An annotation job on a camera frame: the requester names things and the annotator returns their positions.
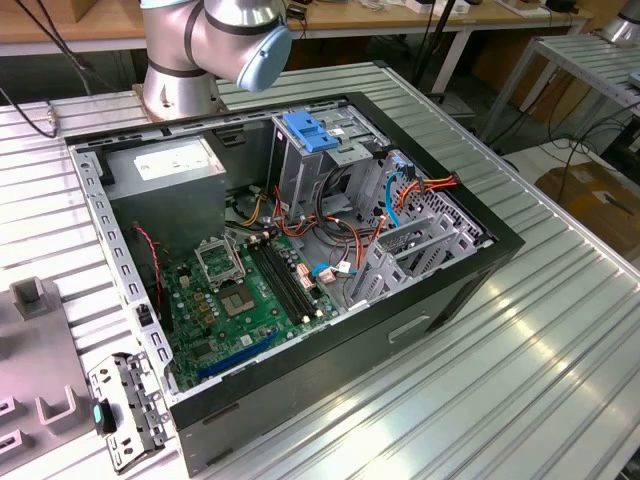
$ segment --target metal table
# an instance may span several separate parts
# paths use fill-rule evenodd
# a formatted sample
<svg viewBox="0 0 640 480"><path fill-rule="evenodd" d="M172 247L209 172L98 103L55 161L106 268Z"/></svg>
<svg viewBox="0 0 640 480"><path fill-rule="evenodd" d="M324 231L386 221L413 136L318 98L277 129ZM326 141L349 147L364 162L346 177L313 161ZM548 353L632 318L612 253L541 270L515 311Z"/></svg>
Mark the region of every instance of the metal table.
<svg viewBox="0 0 640 480"><path fill-rule="evenodd" d="M603 95L585 115L587 124L592 121L606 98L619 103L621 107L637 105L629 109L629 112L640 114L640 89L628 81L631 72L640 70L640 44L620 48L596 35L539 37L529 43L491 107L481 134L482 140L487 141L491 135L502 110L532 65L536 54L547 58L549 65L523 102L522 109L535 101L555 70L562 68Z"/></svg>
<svg viewBox="0 0 640 480"><path fill-rule="evenodd" d="M260 95L220 90L232 109L365 92L526 246L451 324L198 478L614 478L640 445L637 271L389 69L290 72ZM147 121L130 92L54 105L65 134ZM62 141L9 108L0 125L0 287L54 278L85 369L135 351ZM95 475L109 478L111 464L89 433L6 478ZM186 478L175 438L127 476Z"/></svg>

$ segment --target yellow wire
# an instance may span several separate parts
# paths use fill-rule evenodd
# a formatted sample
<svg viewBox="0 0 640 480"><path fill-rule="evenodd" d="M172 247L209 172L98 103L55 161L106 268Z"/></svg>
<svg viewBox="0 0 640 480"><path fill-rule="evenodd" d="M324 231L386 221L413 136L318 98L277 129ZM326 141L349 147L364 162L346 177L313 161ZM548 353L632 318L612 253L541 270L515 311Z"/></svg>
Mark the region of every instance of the yellow wire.
<svg viewBox="0 0 640 480"><path fill-rule="evenodd" d="M249 218L249 220L247 220L246 222L241 223L240 225L242 225L243 227L250 227L251 225L256 223L256 220L258 220L258 214L260 213L260 203L262 203L262 197L258 197L258 199L256 200L256 208L253 211L253 215L251 215L251 218Z"/></svg>

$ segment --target red cable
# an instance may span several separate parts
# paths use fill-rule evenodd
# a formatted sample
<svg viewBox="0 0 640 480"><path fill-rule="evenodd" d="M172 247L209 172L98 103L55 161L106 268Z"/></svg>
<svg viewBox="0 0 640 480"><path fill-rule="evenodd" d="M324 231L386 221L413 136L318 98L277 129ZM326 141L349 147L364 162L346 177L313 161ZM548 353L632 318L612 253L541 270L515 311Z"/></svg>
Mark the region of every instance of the red cable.
<svg viewBox="0 0 640 480"><path fill-rule="evenodd" d="M151 240L151 237L149 236L149 234L145 232L141 227L134 225L133 229L139 232L140 235L144 237L144 239L147 241L147 244L149 244L149 248L151 249L151 255L153 256L153 266L156 270L156 283L158 288L158 307L160 307L160 302L161 302L160 292L162 288L160 287L160 267L158 265L158 255L156 255L156 247L153 245L153 240Z"/></svg>

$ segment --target green motherboard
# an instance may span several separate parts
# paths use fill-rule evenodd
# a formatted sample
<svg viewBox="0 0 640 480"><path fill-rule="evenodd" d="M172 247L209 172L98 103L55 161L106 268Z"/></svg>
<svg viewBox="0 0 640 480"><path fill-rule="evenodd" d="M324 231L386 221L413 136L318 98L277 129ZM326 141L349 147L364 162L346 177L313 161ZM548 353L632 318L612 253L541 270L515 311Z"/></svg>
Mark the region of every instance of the green motherboard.
<svg viewBox="0 0 640 480"><path fill-rule="evenodd" d="M299 281L295 271L298 264L303 263L310 270L287 237L272 239L270 246L295 281ZM206 258L210 275L233 266L224 249L220 252ZM335 303L319 284L302 290L315 315L304 321L290 318L278 298L289 300L277 297L270 286L279 287L271 283L273 276L265 277L265 267L256 263L257 257L252 256L246 244L240 245L237 253L245 270L244 279L226 282L219 288L211 287L195 254L162 269L173 327L165 333L174 356L172 372L181 391L197 385L210 372L231 368L338 315Z"/></svg>

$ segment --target metal bracket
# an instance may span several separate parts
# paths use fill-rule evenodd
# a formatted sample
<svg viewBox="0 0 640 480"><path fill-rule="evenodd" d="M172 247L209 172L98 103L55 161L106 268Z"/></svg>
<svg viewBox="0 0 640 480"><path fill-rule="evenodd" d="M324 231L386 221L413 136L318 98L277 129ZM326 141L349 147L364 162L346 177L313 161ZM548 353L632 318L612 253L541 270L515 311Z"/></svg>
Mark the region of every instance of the metal bracket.
<svg viewBox="0 0 640 480"><path fill-rule="evenodd" d="M0 400L0 425L7 423L19 417L24 407L13 397L7 397Z"/></svg>
<svg viewBox="0 0 640 480"><path fill-rule="evenodd" d="M13 304L24 320L31 320L50 312L54 299L42 285L39 278L32 277L9 286Z"/></svg>
<svg viewBox="0 0 640 480"><path fill-rule="evenodd" d="M91 390L107 401L116 430L106 435L107 449L116 473L121 474L164 448L169 414L144 353L119 353L89 372Z"/></svg>
<svg viewBox="0 0 640 480"><path fill-rule="evenodd" d="M10 434L0 437L0 463L29 450L32 445L32 438L21 430L14 430Z"/></svg>
<svg viewBox="0 0 640 480"><path fill-rule="evenodd" d="M67 399L67 408L62 411L49 405L42 397L36 397L36 409L40 424L53 435L66 432L83 422L85 418L85 413L79 406L82 400L78 398L71 385L64 386L64 393Z"/></svg>

